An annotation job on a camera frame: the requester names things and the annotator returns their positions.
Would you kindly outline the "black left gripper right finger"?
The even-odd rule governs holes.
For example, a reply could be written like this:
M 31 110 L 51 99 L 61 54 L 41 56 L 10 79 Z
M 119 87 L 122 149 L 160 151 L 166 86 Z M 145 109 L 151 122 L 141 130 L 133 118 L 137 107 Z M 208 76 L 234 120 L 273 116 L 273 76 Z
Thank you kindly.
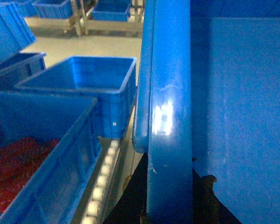
M 199 176 L 193 169 L 193 223 L 239 224 L 241 223 L 215 196 L 214 175 Z

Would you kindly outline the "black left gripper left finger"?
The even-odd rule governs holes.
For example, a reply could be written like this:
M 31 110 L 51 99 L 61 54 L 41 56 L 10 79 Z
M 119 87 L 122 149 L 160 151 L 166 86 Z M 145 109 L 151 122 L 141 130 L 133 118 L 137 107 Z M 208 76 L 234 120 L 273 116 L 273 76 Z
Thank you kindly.
M 123 195 L 104 224 L 143 224 L 147 206 L 148 155 L 144 153 Z

